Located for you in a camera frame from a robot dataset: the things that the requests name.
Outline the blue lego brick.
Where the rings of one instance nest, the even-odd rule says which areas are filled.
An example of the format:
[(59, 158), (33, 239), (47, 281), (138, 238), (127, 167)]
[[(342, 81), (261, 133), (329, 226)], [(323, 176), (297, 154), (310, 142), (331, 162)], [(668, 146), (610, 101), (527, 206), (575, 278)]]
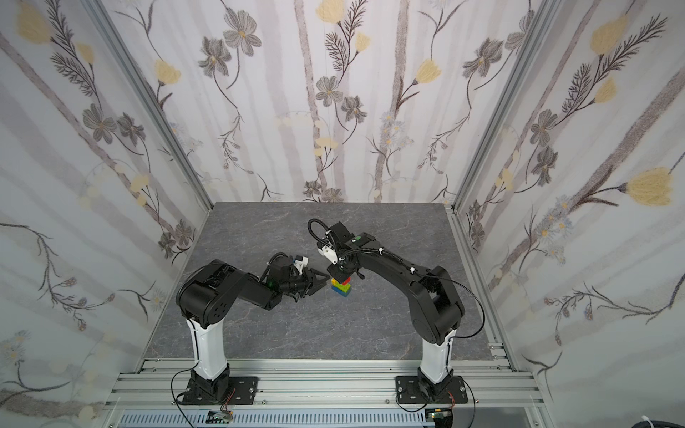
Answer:
[(337, 294), (340, 294), (340, 295), (342, 295), (342, 296), (344, 296), (344, 297), (349, 296), (349, 294), (351, 293), (350, 290), (340, 290), (340, 289), (337, 289), (337, 288), (333, 288), (332, 290), (333, 290), (334, 292), (336, 292)]

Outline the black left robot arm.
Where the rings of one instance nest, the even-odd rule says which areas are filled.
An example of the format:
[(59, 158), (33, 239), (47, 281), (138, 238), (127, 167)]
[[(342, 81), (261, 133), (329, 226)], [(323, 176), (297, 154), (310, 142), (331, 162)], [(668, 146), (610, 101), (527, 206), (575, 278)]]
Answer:
[(183, 401), (223, 404), (240, 389), (237, 379), (230, 376), (223, 343), (224, 320), (237, 300), (273, 310), (285, 296), (299, 301), (321, 290), (330, 279), (329, 274), (309, 267), (308, 258), (281, 251), (258, 276), (221, 260), (197, 269), (176, 295), (194, 350), (194, 367)]

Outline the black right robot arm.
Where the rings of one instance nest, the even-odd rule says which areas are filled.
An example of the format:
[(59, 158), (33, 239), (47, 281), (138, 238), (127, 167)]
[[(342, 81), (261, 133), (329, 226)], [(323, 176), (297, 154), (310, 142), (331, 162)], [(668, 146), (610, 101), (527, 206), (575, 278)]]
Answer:
[(343, 223), (328, 226), (321, 219), (309, 219), (307, 229), (317, 241), (319, 254), (329, 261), (326, 269), (331, 286), (346, 296), (351, 276), (362, 271), (380, 276), (407, 299), (410, 320), (423, 340), (422, 360), (417, 370), (422, 394), (433, 397), (447, 390), (453, 378), (451, 353), (466, 308), (458, 293), (469, 287), (451, 279), (441, 266), (429, 269), (389, 251), (368, 233), (353, 235)]

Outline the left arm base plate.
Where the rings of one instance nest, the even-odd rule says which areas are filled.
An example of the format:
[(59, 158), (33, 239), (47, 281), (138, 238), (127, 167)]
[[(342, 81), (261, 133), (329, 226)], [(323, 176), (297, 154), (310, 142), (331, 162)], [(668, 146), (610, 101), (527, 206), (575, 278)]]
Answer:
[(189, 381), (180, 402), (185, 405), (253, 405), (258, 392), (256, 376), (230, 376), (208, 381), (196, 377)]

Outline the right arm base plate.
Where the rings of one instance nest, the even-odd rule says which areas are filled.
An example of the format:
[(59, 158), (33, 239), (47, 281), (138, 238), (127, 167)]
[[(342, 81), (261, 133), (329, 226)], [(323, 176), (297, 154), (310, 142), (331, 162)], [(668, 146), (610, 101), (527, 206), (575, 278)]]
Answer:
[(394, 383), (401, 405), (469, 403), (469, 392), (461, 376), (447, 376), (437, 384), (419, 376), (396, 376)]

